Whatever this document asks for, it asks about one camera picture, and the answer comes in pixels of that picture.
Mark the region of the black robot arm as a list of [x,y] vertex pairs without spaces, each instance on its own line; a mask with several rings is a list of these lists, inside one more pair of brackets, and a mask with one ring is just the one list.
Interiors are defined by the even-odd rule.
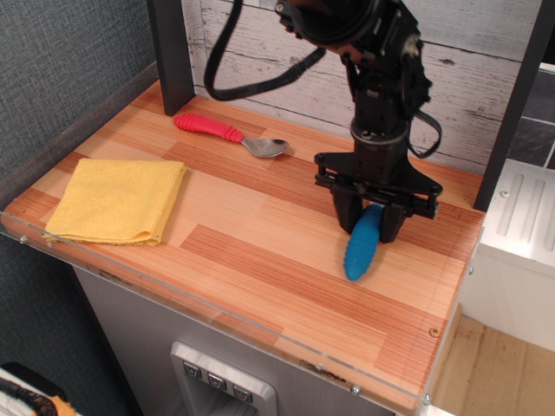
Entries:
[[276,12],[296,37],[340,56],[355,105],[350,153],[319,153],[316,182],[330,189],[340,226],[353,232],[364,202],[382,205],[380,239],[392,243],[406,218],[434,218],[442,187],[409,162],[417,152],[414,119],[436,131],[421,111],[431,81],[421,60],[418,22],[401,1],[280,1]]

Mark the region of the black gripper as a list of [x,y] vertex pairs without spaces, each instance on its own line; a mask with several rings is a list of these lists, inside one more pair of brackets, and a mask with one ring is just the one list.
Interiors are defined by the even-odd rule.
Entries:
[[405,133],[362,136],[350,153],[319,153],[316,183],[333,194],[340,227],[351,234],[362,215],[365,200],[385,205],[380,241],[393,243],[405,219],[414,215],[434,218],[442,187],[416,170],[408,160]]

